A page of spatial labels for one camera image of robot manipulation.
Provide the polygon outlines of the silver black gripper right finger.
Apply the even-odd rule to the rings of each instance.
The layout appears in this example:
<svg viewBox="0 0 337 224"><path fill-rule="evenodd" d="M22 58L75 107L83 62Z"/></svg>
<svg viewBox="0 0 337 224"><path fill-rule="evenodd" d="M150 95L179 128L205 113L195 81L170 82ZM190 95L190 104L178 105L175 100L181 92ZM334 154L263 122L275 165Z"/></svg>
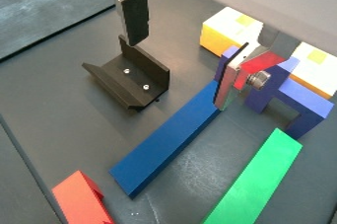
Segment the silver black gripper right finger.
<svg viewBox="0 0 337 224"><path fill-rule="evenodd" d="M263 70L281 62L281 57L271 51L278 34L279 31L271 26L262 25L257 46L245 42L241 47L231 47L233 53L221 67L213 97L218 110L226 109L246 83L258 87L265 85L269 74Z"/></svg>

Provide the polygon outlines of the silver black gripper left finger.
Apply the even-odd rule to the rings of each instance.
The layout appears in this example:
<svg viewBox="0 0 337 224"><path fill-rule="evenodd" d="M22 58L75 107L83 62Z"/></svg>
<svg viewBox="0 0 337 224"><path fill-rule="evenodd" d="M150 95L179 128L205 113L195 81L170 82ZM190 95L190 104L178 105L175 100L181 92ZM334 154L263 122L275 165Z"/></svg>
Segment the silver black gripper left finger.
<svg viewBox="0 0 337 224"><path fill-rule="evenodd" d="M147 0L115 0L126 43L137 45L149 36Z"/></svg>

